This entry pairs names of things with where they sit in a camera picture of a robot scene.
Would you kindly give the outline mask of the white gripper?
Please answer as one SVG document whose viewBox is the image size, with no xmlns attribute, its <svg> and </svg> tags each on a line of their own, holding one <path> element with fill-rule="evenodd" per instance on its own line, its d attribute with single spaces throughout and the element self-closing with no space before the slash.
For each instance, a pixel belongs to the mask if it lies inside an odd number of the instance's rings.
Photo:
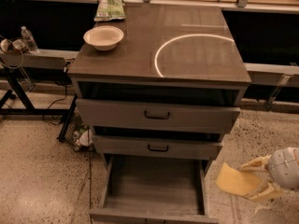
<svg viewBox="0 0 299 224">
<path fill-rule="evenodd" d="M 286 147 L 276 150 L 271 156 L 255 158 L 239 167 L 242 172 L 267 172 L 284 189 L 299 189 L 299 148 Z M 275 183 L 268 181 L 259 189 L 247 194 L 246 198 L 254 202 L 263 202 L 284 195 L 284 191 Z"/>
</svg>

